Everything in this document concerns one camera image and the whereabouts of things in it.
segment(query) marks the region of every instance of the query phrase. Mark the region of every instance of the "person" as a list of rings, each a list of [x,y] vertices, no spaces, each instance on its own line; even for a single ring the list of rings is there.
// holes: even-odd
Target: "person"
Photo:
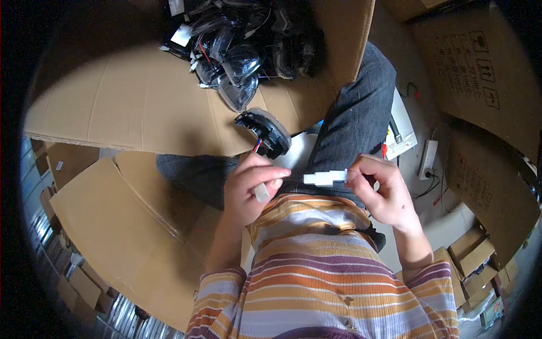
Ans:
[[[175,186],[223,209],[186,338],[459,336],[450,265],[433,262],[401,174],[381,157],[394,88],[394,68],[367,43],[306,168],[348,168],[332,188],[285,181],[290,170],[256,153],[157,157]],[[260,183],[276,197],[258,202]],[[379,259],[382,239],[365,209],[393,228],[404,283]],[[239,266],[245,228],[255,250],[248,274]]]

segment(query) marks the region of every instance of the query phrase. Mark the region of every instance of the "fingernail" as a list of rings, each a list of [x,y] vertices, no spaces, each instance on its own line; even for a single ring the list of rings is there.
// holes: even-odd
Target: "fingernail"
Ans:
[[[281,186],[282,186],[282,179],[275,179],[271,183],[271,187],[273,187],[275,189],[279,189]]]

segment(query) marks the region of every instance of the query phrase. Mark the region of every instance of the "jeans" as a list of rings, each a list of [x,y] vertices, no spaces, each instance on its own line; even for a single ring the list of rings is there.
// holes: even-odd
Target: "jeans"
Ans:
[[[367,42],[358,77],[340,90],[329,108],[305,173],[346,169],[359,153],[382,154],[391,120],[395,75],[388,59]],[[238,163],[239,156],[158,155],[156,159],[158,171],[173,186],[192,192],[219,210],[224,209],[226,177]],[[335,182],[333,187],[316,187],[284,181],[277,195],[283,193],[339,196],[364,208],[343,182]]]

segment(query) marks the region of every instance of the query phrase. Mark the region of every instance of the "electrical outlet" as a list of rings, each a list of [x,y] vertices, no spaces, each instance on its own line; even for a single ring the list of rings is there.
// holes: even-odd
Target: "electrical outlet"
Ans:
[[[418,178],[420,180],[429,179],[425,176],[427,172],[431,172],[433,169],[433,163],[437,155],[438,141],[426,139],[423,145],[422,162],[420,163],[420,171],[418,172]]]

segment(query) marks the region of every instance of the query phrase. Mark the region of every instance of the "white label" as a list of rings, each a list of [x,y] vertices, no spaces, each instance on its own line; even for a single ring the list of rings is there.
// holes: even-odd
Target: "white label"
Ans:
[[[179,45],[186,47],[188,44],[188,40],[190,40],[192,36],[190,35],[190,26],[182,24],[179,28],[177,28],[177,31],[173,36],[171,37],[171,41],[174,43],[178,43]]]
[[[183,0],[169,0],[171,16],[176,16],[184,12]]]

